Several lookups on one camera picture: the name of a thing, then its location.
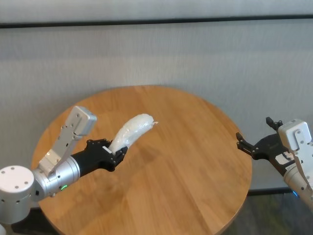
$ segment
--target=round wooden table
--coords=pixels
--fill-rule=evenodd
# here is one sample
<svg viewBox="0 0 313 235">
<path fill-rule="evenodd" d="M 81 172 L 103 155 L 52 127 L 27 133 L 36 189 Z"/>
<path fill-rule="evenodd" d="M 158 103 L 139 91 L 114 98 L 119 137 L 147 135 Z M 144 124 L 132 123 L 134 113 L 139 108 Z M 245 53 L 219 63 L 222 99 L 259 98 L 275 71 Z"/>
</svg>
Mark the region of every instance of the round wooden table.
<svg viewBox="0 0 313 235">
<path fill-rule="evenodd" d="M 138 114 L 148 113 L 159 123 L 131 146 L 115 172 L 96 170 L 40 202 L 60 233 L 209 235 L 234 219 L 249 189 L 251 159 L 237 149 L 238 128 L 217 107 L 160 86 L 113 89 L 76 105 L 98 121 L 74 152 L 88 139 L 113 139 Z M 32 167 L 51 148 L 71 108 L 43 133 Z"/>
</svg>

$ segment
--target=green indicator light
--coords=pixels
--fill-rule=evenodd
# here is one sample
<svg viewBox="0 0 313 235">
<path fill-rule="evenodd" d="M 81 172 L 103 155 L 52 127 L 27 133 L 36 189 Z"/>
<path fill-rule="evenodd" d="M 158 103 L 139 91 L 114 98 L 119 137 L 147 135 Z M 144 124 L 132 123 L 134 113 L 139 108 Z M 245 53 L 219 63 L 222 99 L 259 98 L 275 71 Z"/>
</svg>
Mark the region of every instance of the green indicator light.
<svg viewBox="0 0 313 235">
<path fill-rule="evenodd" d="M 65 188 L 67 188 L 67 185 L 64 185 L 64 186 L 61 188 L 61 191 L 62 191 L 63 189 L 65 189 Z"/>
</svg>

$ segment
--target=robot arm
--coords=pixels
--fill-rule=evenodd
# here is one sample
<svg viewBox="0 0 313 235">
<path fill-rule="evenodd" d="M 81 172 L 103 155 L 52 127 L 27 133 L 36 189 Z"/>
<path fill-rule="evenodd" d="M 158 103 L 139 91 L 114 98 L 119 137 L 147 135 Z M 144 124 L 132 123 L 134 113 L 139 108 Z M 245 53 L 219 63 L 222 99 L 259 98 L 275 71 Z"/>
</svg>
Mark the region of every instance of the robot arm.
<svg viewBox="0 0 313 235">
<path fill-rule="evenodd" d="M 54 197 L 96 169 L 114 171 L 132 143 L 155 124 L 150 115 L 138 115 L 125 123 L 113 141 L 88 140 L 83 151 L 71 155 L 76 142 L 91 131 L 96 120 L 86 108 L 75 106 L 36 169 L 15 165 L 0 170 L 0 223 L 23 220 L 31 201 Z"/>
<path fill-rule="evenodd" d="M 313 142 L 307 123 L 294 119 L 283 124 L 268 117 L 267 124 L 276 134 L 251 145 L 237 133 L 238 149 L 255 160 L 268 160 L 286 184 L 313 210 Z"/>
</svg>

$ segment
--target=white wall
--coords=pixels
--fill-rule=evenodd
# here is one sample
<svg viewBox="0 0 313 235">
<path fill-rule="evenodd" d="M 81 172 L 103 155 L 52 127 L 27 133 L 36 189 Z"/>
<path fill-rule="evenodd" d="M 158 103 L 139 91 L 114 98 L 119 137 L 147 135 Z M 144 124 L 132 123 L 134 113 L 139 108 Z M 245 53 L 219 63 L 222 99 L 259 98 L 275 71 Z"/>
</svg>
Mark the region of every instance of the white wall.
<svg viewBox="0 0 313 235">
<path fill-rule="evenodd" d="M 252 143 L 272 133 L 267 116 L 313 124 L 312 38 L 313 20 L 1 29 L 0 167 L 30 166 L 60 112 L 117 86 L 200 95 Z M 253 171 L 251 188 L 283 186 L 270 165 Z"/>
<path fill-rule="evenodd" d="M 311 0 L 1 0 L 0 23 L 309 15 Z"/>
</svg>

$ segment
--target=dark floor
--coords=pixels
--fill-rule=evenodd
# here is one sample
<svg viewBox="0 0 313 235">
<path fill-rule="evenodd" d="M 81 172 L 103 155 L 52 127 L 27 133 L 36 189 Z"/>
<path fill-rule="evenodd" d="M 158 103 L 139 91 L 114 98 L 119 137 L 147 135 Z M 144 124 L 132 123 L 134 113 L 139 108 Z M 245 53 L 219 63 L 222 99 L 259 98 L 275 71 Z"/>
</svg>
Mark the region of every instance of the dark floor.
<svg viewBox="0 0 313 235">
<path fill-rule="evenodd" d="M 47 221 L 34 211 L 29 224 L 23 224 L 28 235 L 55 235 Z M 21 227 L 14 227 L 21 233 Z M 294 194 L 248 196 L 233 223 L 222 235 L 310 235 L 313 213 Z"/>
</svg>

